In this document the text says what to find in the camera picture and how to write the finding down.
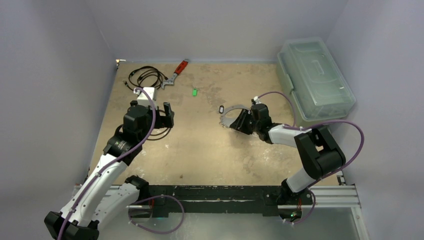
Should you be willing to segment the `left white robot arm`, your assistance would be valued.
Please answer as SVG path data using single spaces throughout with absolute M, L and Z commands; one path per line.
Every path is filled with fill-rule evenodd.
M 142 151 L 153 129 L 171 129 L 175 113 L 168 102 L 163 109 L 133 100 L 123 123 L 108 140 L 96 167 L 79 191 L 59 211 L 50 211 L 44 223 L 55 240 L 96 240 L 100 229 L 129 204 L 150 200 L 149 183 L 136 176 L 127 178 L 117 193 L 104 200 L 115 180 Z

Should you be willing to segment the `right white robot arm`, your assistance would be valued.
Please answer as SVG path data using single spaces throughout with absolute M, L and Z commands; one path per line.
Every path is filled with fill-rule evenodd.
M 256 133 L 260 140 L 268 144 L 297 149 L 302 167 L 283 180 L 280 187 L 280 196 L 288 204 L 298 200 L 301 192 L 312 183 L 346 163 L 344 153 L 326 126 L 301 129 L 275 123 L 263 103 L 241 110 L 229 128 L 246 135 Z

